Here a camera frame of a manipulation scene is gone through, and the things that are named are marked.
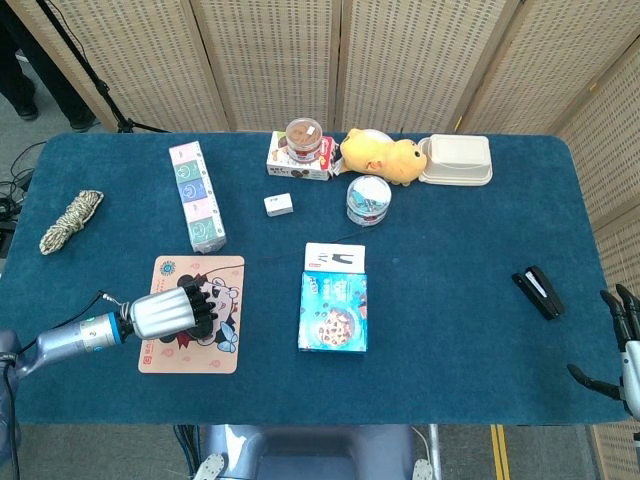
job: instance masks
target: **stuffed animal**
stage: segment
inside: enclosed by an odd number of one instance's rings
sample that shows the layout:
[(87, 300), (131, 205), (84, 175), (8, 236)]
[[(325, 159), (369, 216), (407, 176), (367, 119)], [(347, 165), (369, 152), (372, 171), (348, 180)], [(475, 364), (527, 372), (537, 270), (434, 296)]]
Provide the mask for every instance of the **stuffed animal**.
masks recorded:
[(394, 142), (377, 130), (352, 128), (340, 144), (341, 172), (378, 175), (388, 182), (405, 187), (424, 171), (427, 156), (409, 139)]

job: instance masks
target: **blue felt surface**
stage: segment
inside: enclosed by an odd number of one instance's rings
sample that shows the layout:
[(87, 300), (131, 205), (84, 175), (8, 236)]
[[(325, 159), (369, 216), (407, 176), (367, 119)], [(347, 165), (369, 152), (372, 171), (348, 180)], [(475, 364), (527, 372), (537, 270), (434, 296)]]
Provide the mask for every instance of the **blue felt surface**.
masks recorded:
[[(0, 280), (0, 324), (26, 342), (75, 313), (98, 288), (132, 300), (147, 294), (157, 256), (190, 254), (167, 150), (193, 140), (201, 142), (227, 229), (220, 254), (247, 262), (238, 370), (142, 375), (132, 339), (25, 379), (21, 421), (623, 418), (620, 404), (578, 386), (565, 368), (575, 362), (612, 381), (620, 371), (570, 153), (554, 137), (490, 136), (494, 176), (487, 186), (392, 187), (387, 218), (364, 230), (345, 214), (354, 174), (329, 182), (270, 177), (265, 133), (59, 136), (41, 156)], [(83, 188), (105, 193), (95, 217), (61, 252), (40, 255), (40, 237)], [(263, 198), (284, 192), (294, 213), (267, 217)], [(361, 235), (345, 242), (367, 246), (369, 352), (300, 353), (304, 245), (353, 232)], [(512, 283), (512, 273), (532, 264), (564, 300), (559, 321), (545, 321)]]

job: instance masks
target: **canned food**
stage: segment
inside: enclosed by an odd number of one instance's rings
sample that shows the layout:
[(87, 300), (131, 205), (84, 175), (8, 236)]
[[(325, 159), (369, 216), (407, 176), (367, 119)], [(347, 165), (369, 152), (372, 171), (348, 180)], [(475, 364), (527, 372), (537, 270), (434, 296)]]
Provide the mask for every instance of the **canned food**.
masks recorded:
[(311, 163), (320, 157), (322, 127), (312, 118), (296, 118), (285, 130), (287, 150), (292, 160)]
[(391, 203), (391, 189), (380, 177), (365, 175), (356, 178), (347, 190), (347, 216), (363, 227), (382, 221)]

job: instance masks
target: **cartoon mouse pad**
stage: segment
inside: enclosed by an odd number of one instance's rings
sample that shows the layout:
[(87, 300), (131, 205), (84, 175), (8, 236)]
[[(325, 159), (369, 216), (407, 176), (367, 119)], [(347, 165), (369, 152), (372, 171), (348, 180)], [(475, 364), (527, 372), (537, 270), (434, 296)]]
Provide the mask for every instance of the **cartoon mouse pad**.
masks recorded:
[(218, 318), (204, 338), (188, 330), (157, 340), (145, 340), (138, 369), (142, 373), (233, 373), (238, 365), (244, 258), (162, 256), (153, 268), (151, 293), (195, 280), (210, 294)]

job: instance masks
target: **white takeout container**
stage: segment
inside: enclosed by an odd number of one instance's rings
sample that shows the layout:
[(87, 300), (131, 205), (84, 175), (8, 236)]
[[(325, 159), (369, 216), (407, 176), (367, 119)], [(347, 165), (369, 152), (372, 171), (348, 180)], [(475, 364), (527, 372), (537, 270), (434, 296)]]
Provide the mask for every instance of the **white takeout container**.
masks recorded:
[(418, 143), (427, 155), (419, 180), (439, 185), (481, 186), (493, 176), (489, 139), (478, 135), (431, 135)]

